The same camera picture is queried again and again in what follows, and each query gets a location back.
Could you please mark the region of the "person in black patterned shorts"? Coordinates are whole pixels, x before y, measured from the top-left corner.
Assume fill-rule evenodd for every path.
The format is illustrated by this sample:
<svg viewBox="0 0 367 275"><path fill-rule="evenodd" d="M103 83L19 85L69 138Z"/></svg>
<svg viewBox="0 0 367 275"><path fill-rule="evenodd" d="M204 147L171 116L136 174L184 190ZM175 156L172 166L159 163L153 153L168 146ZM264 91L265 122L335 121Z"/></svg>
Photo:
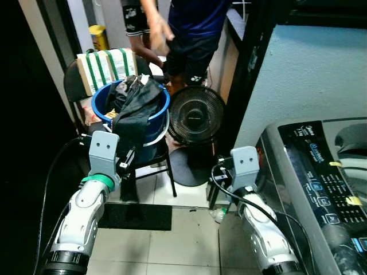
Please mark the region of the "person in black patterned shorts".
<svg viewBox="0 0 367 275"><path fill-rule="evenodd" d="M150 27L140 0L119 1L123 11L126 36L130 40L132 52L162 69L162 60L152 51Z"/></svg>

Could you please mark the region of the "yellow can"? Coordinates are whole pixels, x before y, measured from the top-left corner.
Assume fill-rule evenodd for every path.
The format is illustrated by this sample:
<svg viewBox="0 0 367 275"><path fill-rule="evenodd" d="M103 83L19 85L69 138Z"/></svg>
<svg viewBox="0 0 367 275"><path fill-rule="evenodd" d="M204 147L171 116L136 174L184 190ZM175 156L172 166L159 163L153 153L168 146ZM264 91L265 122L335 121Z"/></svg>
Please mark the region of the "yellow can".
<svg viewBox="0 0 367 275"><path fill-rule="evenodd" d="M88 30L95 50L110 50L107 27L103 25L92 25L88 27Z"/></svg>

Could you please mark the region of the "person in blue shirt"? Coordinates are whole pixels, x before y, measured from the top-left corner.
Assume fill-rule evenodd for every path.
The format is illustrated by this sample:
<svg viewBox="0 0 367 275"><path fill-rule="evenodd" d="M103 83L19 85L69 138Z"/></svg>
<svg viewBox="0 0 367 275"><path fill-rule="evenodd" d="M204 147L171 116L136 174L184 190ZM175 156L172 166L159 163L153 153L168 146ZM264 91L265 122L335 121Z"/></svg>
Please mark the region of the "person in blue shirt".
<svg viewBox="0 0 367 275"><path fill-rule="evenodd" d="M162 70L168 74L171 95L200 86L218 48L227 11L233 0L170 0L163 18L156 0L140 0L150 28L154 53L165 53Z"/></svg>

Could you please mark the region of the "clear plastic bottle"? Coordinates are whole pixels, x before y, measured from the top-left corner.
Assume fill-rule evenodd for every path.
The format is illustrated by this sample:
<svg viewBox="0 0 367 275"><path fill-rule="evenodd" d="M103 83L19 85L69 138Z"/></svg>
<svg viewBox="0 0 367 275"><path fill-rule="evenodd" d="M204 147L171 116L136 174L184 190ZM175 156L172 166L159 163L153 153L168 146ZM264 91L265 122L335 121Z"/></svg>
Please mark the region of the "clear plastic bottle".
<svg viewBox="0 0 367 275"><path fill-rule="evenodd" d="M222 223L229 209L228 205L215 205L209 212L210 217L213 218L215 223Z"/></svg>

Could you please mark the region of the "dark clothes bundle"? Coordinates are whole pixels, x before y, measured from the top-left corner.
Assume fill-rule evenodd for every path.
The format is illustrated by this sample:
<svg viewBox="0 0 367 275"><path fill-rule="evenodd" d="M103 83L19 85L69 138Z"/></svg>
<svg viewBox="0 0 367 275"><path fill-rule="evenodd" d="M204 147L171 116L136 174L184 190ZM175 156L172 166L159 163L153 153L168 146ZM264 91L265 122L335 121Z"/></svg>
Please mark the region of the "dark clothes bundle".
<svg viewBox="0 0 367 275"><path fill-rule="evenodd" d="M110 85L107 111L114 111L112 131L120 137L117 154L140 149L146 143L149 117L158 112L162 90L150 75L128 76Z"/></svg>

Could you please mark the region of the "black metal chair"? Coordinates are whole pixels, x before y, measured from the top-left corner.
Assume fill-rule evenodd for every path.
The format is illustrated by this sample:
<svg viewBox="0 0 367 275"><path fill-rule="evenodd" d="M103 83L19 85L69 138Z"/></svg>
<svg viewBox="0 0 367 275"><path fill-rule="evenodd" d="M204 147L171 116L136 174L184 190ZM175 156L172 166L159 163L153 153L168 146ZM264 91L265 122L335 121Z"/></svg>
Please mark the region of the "black metal chair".
<svg viewBox="0 0 367 275"><path fill-rule="evenodd" d="M89 124L85 121L86 119L96 119L97 114L92 112L88 115L83 108L83 103L89 102L89 107L93 107L96 100L92 99L92 96L86 95L76 61L71 62L65 69L63 86L79 133L83 136L91 136L95 131L107 131L105 125L108 121L106 120L94 121L94 123ZM158 112L149 117L146 140L150 141L150 144L145 144L143 147L143 159L135 159L137 180L162 172L172 175L169 167L170 158L163 138L169 126L168 105L170 105L170 97L167 94L161 95Z"/></svg>

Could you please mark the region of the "grey top load washing machine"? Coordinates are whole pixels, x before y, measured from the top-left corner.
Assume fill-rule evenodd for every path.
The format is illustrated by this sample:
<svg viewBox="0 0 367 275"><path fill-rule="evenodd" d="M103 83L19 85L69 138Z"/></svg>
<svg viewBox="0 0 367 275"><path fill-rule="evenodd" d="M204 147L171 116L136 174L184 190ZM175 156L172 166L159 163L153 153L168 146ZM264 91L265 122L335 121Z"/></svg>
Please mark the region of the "grey top load washing machine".
<svg viewBox="0 0 367 275"><path fill-rule="evenodd" d="M309 273L315 265L319 275L336 275L359 262L360 255L346 246L367 240L365 198L349 183L338 154L344 147L365 148L365 142L362 117L276 121L260 135L266 197L274 209L288 214L287 233L297 241ZM344 199L350 196L364 204L347 205Z"/></svg>

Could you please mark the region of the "black floor fan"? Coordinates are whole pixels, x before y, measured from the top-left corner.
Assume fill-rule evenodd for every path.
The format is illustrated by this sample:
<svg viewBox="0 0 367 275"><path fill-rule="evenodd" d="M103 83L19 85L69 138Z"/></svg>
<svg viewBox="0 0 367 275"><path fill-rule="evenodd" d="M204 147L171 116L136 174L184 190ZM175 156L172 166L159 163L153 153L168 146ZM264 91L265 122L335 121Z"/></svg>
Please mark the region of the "black floor fan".
<svg viewBox="0 0 367 275"><path fill-rule="evenodd" d="M225 107L218 92L206 86L188 86L173 94L166 142L174 183L197 187L208 181Z"/></svg>

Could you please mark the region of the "white green striped package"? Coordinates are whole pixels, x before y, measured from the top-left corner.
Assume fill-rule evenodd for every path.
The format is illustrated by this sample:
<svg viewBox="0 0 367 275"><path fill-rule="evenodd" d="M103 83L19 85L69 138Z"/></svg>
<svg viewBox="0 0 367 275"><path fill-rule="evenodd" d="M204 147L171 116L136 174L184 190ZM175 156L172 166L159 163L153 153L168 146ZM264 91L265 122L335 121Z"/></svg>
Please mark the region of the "white green striped package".
<svg viewBox="0 0 367 275"><path fill-rule="evenodd" d="M79 53L76 63L86 95L89 96L107 84L139 73L136 55L130 48Z"/></svg>

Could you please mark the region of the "blue plastic bucket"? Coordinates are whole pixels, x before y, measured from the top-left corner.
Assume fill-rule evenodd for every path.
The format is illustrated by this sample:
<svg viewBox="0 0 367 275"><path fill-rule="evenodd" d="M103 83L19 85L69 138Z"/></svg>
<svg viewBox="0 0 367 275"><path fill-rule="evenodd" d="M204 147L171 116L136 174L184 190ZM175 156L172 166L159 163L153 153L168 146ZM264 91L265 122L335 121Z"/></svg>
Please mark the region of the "blue plastic bucket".
<svg viewBox="0 0 367 275"><path fill-rule="evenodd" d="M133 150L136 165L157 157L170 105L170 95L162 84L145 75L129 76L98 89L91 105L103 125L120 137L118 154Z"/></svg>

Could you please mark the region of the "black floor mat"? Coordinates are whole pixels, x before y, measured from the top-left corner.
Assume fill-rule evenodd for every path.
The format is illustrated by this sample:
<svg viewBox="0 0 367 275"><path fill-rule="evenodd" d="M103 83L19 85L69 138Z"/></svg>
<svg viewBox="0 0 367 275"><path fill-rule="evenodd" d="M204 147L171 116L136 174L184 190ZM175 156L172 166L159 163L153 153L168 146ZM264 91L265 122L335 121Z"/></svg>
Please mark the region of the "black floor mat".
<svg viewBox="0 0 367 275"><path fill-rule="evenodd" d="M172 230L170 205L107 203L99 227L118 230Z"/></svg>

